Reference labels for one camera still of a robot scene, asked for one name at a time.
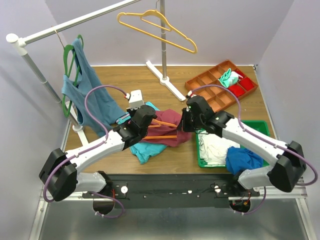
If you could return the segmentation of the maroon tank top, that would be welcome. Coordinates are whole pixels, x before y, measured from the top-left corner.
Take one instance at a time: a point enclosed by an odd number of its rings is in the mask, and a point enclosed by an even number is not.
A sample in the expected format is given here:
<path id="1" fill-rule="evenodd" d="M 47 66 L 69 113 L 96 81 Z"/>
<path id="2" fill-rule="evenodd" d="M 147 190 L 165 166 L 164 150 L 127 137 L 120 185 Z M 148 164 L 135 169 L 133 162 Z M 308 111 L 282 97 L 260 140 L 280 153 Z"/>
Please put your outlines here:
<path id="1" fill-rule="evenodd" d="M 172 109 L 167 109 L 165 111 L 155 111 L 156 113 L 156 120 L 162 121 L 162 122 L 168 122 L 175 125 L 179 125 L 182 116 L 177 113 L 176 111 Z M 147 133 L 151 133 L 152 130 L 160 130 L 161 128 L 151 128 L 147 130 Z M 163 130 L 165 132 L 168 132 L 169 135 L 175 135 L 177 134 L 176 139 L 142 139 L 142 142 L 146 143 L 152 143 L 152 144 L 163 144 L 169 147 L 177 147 L 180 144 L 183 144 L 185 142 L 188 142 L 192 138 L 192 134 L 190 132 L 183 132 L 179 131 L 177 129 L 173 130 L 171 127 L 164 126 Z"/>

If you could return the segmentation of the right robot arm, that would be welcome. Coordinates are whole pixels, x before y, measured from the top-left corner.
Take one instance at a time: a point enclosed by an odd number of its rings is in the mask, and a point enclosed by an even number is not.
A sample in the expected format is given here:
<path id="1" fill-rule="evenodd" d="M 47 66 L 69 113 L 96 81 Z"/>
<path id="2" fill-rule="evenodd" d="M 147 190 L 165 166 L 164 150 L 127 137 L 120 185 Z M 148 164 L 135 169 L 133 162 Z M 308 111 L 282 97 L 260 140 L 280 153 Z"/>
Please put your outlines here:
<path id="1" fill-rule="evenodd" d="M 178 129 L 183 132 L 205 130 L 236 142 L 262 157 L 268 166 L 241 170 L 230 183 L 230 191 L 241 196 L 254 187 L 274 186 L 290 193 L 306 171 L 302 146 L 268 137 L 243 124 L 225 111 L 214 112 L 204 97 L 188 97 Z"/>

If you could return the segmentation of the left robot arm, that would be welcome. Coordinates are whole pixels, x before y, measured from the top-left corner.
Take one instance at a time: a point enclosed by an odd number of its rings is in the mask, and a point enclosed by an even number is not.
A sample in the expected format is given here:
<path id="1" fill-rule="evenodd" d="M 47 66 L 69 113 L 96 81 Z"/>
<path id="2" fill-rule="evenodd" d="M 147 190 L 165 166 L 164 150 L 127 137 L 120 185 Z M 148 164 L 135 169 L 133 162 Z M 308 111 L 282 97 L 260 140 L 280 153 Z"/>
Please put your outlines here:
<path id="1" fill-rule="evenodd" d="M 43 198 L 47 202 L 59 202 L 74 192 L 95 192 L 104 198 L 110 194 L 111 185 L 105 173 L 84 173 L 84 169 L 111 154 L 126 150 L 147 136 L 148 127 L 156 118 L 156 111 L 142 105 L 130 120 L 117 125 L 105 136 L 70 153 L 60 148 L 53 150 L 39 173 Z"/>

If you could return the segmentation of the orange hanger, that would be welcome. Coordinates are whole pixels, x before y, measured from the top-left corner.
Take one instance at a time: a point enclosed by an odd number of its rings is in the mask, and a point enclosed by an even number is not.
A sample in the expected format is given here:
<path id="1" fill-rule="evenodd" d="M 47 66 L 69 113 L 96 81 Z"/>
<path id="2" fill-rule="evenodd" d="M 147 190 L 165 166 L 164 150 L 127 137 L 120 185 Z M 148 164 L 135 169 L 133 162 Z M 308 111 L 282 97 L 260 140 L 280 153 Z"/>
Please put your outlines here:
<path id="1" fill-rule="evenodd" d="M 172 128 L 173 130 L 177 129 L 177 125 L 165 121 L 160 121 L 157 119 L 152 120 L 152 124 L 148 126 L 148 129 L 160 128 L 160 130 L 152 130 L 151 133 L 148 133 L 143 139 L 144 140 L 162 140 L 162 139 L 176 139 L 178 134 L 168 134 L 168 131 L 164 131 L 164 126 Z"/>

